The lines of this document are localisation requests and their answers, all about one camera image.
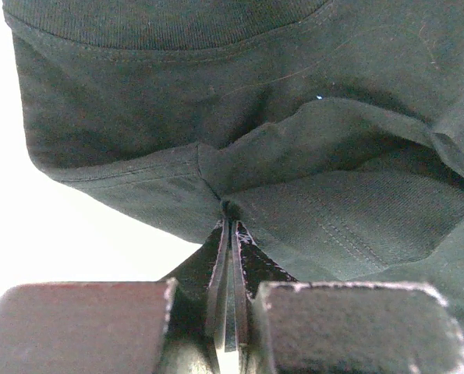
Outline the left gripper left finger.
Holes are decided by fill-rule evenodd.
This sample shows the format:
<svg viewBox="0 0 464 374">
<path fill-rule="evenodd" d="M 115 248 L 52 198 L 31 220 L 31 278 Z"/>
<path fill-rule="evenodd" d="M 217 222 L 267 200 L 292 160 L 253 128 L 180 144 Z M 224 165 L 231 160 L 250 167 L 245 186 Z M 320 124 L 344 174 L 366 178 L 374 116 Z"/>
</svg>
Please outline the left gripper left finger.
<svg viewBox="0 0 464 374">
<path fill-rule="evenodd" d="M 219 373 L 228 222 L 158 281 L 21 284 L 0 298 L 0 373 Z"/>
</svg>

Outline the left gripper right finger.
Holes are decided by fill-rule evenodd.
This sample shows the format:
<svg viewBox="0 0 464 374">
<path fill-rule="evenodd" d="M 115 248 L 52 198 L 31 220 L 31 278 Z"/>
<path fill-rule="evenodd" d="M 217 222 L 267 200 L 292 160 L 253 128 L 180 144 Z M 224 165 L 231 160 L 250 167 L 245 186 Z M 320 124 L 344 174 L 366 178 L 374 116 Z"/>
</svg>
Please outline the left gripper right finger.
<svg viewBox="0 0 464 374">
<path fill-rule="evenodd" d="M 464 373 L 464 334 L 426 283 L 298 282 L 231 226 L 244 373 Z"/>
</svg>

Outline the black daisy t-shirt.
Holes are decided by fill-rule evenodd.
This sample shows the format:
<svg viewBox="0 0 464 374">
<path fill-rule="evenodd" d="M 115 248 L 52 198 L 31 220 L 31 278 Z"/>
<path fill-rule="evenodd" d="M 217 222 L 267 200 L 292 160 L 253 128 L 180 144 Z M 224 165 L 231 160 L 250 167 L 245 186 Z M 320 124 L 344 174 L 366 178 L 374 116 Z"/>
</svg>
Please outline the black daisy t-shirt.
<svg viewBox="0 0 464 374">
<path fill-rule="evenodd" d="M 302 281 L 426 281 L 464 330 L 464 1 L 5 1 L 49 178 Z"/>
</svg>

